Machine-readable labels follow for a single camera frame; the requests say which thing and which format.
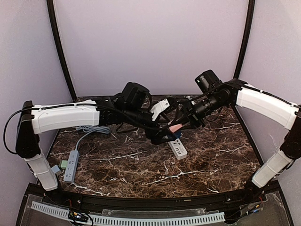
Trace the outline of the pink cube charger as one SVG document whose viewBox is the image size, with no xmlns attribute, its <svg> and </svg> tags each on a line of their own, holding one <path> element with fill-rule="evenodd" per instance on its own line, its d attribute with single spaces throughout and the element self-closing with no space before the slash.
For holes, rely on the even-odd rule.
<svg viewBox="0 0 301 226">
<path fill-rule="evenodd" d="M 182 127 L 183 127 L 182 124 L 176 124 L 176 125 L 170 126 L 170 127 L 169 127 L 169 130 L 170 130 L 172 133 L 175 133 L 176 131 L 180 130 Z"/>
</svg>

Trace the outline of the white power strip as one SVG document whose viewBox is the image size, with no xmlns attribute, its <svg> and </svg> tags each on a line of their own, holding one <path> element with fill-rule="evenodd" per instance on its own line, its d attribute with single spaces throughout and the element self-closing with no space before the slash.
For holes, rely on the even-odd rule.
<svg viewBox="0 0 301 226">
<path fill-rule="evenodd" d="M 182 160 L 187 157 L 188 152 L 179 138 L 174 141 L 168 142 L 168 144 L 177 160 Z"/>
</svg>

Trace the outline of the light blue power strip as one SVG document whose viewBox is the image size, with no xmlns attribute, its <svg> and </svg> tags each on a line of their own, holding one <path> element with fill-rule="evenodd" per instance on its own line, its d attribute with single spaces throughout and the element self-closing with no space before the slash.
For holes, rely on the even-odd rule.
<svg viewBox="0 0 301 226">
<path fill-rule="evenodd" d="M 63 181 L 67 183 L 73 183 L 76 169 L 79 161 L 79 152 L 77 150 L 72 150 L 70 152 L 68 161 L 67 161 L 67 167 L 65 169 L 65 174 Z"/>
</svg>

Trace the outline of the green cube charger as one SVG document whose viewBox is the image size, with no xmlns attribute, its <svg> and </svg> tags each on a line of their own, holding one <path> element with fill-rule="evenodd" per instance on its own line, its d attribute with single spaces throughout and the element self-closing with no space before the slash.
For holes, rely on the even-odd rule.
<svg viewBox="0 0 301 226">
<path fill-rule="evenodd" d="M 59 167 L 62 169 L 62 170 L 65 170 L 68 166 L 68 161 L 67 160 L 62 160 L 60 161 L 60 164 L 59 164 Z"/>
</svg>

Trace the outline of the dark blue cube plug adapter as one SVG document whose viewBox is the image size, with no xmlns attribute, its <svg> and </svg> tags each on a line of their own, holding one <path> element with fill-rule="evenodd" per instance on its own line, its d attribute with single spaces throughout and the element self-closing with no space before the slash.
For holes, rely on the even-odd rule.
<svg viewBox="0 0 301 226">
<path fill-rule="evenodd" d="M 181 138 L 182 136 L 182 132 L 181 131 L 177 131 L 174 133 L 174 136 L 178 139 L 178 138 Z"/>
</svg>

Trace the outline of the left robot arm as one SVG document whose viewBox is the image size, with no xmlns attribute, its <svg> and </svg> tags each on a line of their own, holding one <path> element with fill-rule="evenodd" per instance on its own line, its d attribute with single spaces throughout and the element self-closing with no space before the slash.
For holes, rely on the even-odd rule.
<svg viewBox="0 0 301 226">
<path fill-rule="evenodd" d="M 167 99 L 150 109 L 143 109 L 144 98 L 126 100 L 121 94 L 98 100 L 86 100 L 61 105 L 33 105 L 26 101 L 17 125 L 14 154 L 23 158 L 46 191 L 59 187 L 59 181 L 42 153 L 39 134 L 51 130 L 77 126 L 106 126 L 127 123 L 145 130 L 146 137 L 155 145 L 176 137 L 181 128 L 175 120 L 162 126 L 159 115 L 171 106 Z"/>
</svg>

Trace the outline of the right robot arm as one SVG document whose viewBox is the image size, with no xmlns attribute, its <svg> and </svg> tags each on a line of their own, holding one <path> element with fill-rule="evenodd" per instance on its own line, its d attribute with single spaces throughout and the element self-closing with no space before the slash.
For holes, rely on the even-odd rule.
<svg viewBox="0 0 301 226">
<path fill-rule="evenodd" d="M 185 118 L 181 124 L 189 122 L 193 127 L 201 126 L 204 118 L 213 111 L 234 104 L 271 119 L 288 131 L 282 145 L 246 184 L 249 189 L 264 188 L 272 178 L 301 157 L 301 108 L 296 103 L 238 79 L 221 82 L 197 78 L 196 82 L 200 83 L 203 94 L 183 101 Z"/>
</svg>

